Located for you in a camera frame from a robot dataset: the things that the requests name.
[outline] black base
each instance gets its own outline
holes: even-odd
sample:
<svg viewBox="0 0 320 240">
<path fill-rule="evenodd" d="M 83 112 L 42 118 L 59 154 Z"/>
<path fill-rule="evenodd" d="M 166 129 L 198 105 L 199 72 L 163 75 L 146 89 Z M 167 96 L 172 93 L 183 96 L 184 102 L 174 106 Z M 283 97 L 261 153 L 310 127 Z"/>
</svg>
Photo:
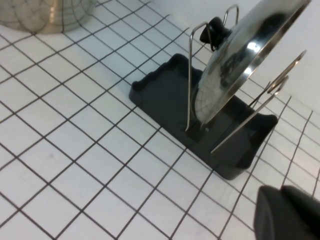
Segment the black base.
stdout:
<svg viewBox="0 0 320 240">
<path fill-rule="evenodd" d="M 202 71 L 192 69 L 192 88 Z M 130 100 L 189 148 L 223 178 L 231 180 L 248 169 L 266 136 L 277 124 L 275 115 L 257 114 L 213 154 L 210 152 L 254 112 L 234 96 L 205 129 L 193 116 L 186 133 L 188 59 L 174 55 L 156 71 L 132 84 Z"/>
</svg>

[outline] white wall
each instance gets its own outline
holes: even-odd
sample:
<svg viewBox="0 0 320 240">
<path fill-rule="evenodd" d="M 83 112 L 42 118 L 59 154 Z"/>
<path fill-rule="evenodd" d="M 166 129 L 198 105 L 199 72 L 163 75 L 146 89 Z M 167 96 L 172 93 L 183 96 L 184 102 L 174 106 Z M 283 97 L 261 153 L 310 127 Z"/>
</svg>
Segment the white wall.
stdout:
<svg viewBox="0 0 320 240">
<path fill-rule="evenodd" d="M 259 0 L 153 0 L 174 18 L 195 27 L 213 17 L 223 18 L 226 9 L 238 4 L 240 18 Z M 228 23 L 234 21 L 230 13 Z M 320 113 L 320 0 L 313 0 L 283 39 L 265 59 L 252 79 L 262 85 L 272 81 L 303 50 L 302 61 L 290 72 L 284 91 Z"/>
</svg>

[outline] metal pot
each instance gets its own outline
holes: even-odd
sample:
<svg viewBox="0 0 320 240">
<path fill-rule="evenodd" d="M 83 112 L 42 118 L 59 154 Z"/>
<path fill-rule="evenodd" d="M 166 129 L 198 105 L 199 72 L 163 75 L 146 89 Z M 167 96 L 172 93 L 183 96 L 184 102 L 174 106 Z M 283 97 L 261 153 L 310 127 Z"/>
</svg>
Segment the metal pot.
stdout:
<svg viewBox="0 0 320 240">
<path fill-rule="evenodd" d="M 0 0 L 0 24 L 30 33 L 61 33 L 79 27 L 97 0 Z"/>
</svg>

